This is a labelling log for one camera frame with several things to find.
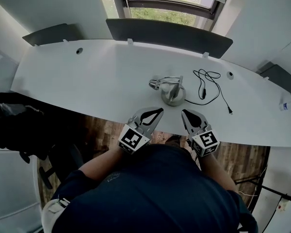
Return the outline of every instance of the green foliage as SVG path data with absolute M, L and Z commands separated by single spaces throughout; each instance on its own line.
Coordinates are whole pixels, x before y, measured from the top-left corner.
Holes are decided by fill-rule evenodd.
M 187 26 L 193 26 L 196 19 L 195 15 L 162 9 L 130 8 L 130 12 L 132 18 L 168 21 Z

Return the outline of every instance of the desk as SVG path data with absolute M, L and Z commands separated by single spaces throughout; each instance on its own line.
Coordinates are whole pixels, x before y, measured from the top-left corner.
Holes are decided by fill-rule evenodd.
M 206 106 L 184 103 L 169 107 L 148 81 L 159 75 L 183 75 L 187 99 L 199 101 L 199 79 L 193 69 L 222 74 L 218 80 L 233 115 L 220 96 Z M 226 73 L 231 71 L 234 79 Z M 207 100 L 217 94 L 206 83 Z M 157 130 L 187 135 L 181 110 L 197 110 L 207 118 L 221 141 L 291 147 L 291 110 L 280 111 L 290 94 L 238 65 L 201 54 L 152 44 L 114 40 L 82 40 L 30 47 L 23 56 L 11 90 L 68 110 L 125 123 L 138 109 L 158 106 L 164 116 Z

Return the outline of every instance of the window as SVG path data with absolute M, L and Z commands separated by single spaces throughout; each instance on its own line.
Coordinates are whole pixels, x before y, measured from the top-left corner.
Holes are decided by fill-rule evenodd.
M 129 8 L 126 17 L 162 20 L 209 30 L 221 3 L 215 0 L 124 0 L 123 4 Z

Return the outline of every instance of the forearm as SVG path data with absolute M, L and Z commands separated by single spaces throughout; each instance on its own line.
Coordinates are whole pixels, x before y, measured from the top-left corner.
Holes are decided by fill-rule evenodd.
M 228 173 L 220 166 L 216 158 L 209 154 L 199 158 L 200 168 L 203 173 L 215 180 L 225 190 L 238 192 L 235 183 Z
M 120 148 L 109 150 L 90 160 L 79 168 L 85 176 L 95 181 L 104 180 L 121 161 L 124 151 Z

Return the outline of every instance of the dark blue shirt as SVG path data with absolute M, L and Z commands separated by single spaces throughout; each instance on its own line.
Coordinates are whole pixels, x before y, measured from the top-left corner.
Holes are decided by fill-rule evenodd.
M 54 198 L 71 203 L 56 221 L 62 232 L 258 232 L 241 197 L 204 175 L 183 150 L 149 145 L 97 184 L 72 172 Z

